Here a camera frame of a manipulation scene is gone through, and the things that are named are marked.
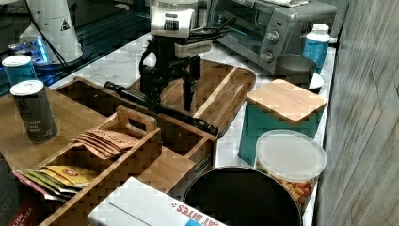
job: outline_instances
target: clear plastic lid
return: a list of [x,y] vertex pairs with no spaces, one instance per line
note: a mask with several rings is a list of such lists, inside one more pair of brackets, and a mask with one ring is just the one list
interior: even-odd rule
[[256,143],[257,160],[268,173],[289,182],[318,176],[327,163],[326,153],[310,137],[290,130],[273,130]]

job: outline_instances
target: wooden cutting board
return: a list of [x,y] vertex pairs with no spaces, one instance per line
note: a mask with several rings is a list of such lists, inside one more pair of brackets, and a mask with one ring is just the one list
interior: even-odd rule
[[[250,70],[203,59],[201,77],[197,82],[190,112],[183,109],[182,79],[168,84],[161,94],[161,103],[216,126],[222,137],[255,81],[256,75]],[[139,92],[140,80],[128,89]]]

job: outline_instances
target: white marble countertop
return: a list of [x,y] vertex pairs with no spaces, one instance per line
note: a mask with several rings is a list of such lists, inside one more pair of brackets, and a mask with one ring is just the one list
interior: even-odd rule
[[[106,81],[113,82],[122,86],[129,86],[139,77],[138,63],[141,55],[147,46],[149,34],[130,42],[129,44],[115,50],[113,53],[100,58],[99,60],[87,65],[85,68],[73,73],[62,80],[54,83],[50,88],[56,89],[73,80],[75,76],[81,76],[90,82],[103,86]],[[230,64],[235,67],[241,67],[252,70],[256,74],[256,84],[254,89],[263,86],[273,80],[272,76],[265,75],[263,69],[252,62],[248,62],[241,56],[226,49],[223,46],[214,45],[210,52],[200,55],[203,59],[212,60],[219,63]],[[326,61],[321,72],[325,80],[319,95],[328,98],[331,87],[331,76],[333,72],[335,49],[328,48]],[[250,165],[238,157],[241,132],[243,128],[243,119],[246,105],[243,105],[230,125],[226,134],[217,141],[216,167],[241,166],[250,167]],[[323,145],[323,138],[326,127],[327,107],[323,113],[322,120],[315,140]],[[315,194],[313,192],[308,208],[303,216],[304,226],[311,226]]]

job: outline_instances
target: bamboo lid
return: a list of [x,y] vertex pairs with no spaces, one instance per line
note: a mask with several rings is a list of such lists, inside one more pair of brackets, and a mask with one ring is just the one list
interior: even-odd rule
[[304,121],[327,103],[326,98],[281,79],[247,93],[247,101],[293,124]]

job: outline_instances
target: toaster oven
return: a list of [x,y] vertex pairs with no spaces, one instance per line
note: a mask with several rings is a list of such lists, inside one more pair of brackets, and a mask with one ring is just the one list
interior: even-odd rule
[[217,41],[272,74],[278,56],[301,55],[312,26],[331,27],[336,11],[332,5],[312,0],[294,8],[257,0],[213,0],[208,25],[218,27],[236,17],[233,31]]

